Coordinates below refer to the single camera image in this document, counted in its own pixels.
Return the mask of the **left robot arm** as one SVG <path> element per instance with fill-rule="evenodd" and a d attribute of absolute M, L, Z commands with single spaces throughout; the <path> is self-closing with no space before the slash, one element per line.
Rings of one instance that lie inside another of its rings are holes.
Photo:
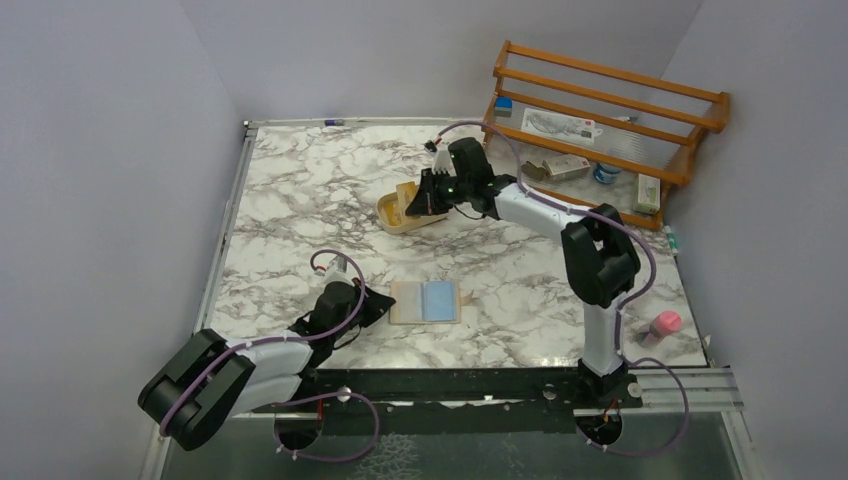
<path fill-rule="evenodd" d="M 142 388 L 138 405 L 186 451 L 209 441 L 235 414 L 271 403 L 302 410 L 315 387 L 305 375 L 348 331 L 371 326 L 395 303 L 369 287 L 333 281 L 314 308 L 277 337 L 229 340 L 203 329 Z"/>

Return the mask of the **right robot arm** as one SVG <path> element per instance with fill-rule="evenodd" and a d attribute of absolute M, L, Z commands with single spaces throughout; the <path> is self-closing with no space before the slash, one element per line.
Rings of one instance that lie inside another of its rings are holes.
<path fill-rule="evenodd" d="M 433 164 L 422 170 L 406 215 L 436 216 L 469 204 L 484 218 L 523 226 L 561 246 L 568 284 L 584 313 L 577 393 L 589 406 L 604 405 L 628 374 L 620 352 L 621 320 L 616 310 L 641 268 L 618 211 L 608 204 L 572 210 L 532 192 L 512 175 L 495 174 L 482 144 L 472 137 L 448 145 L 435 139 L 425 148 Z"/>

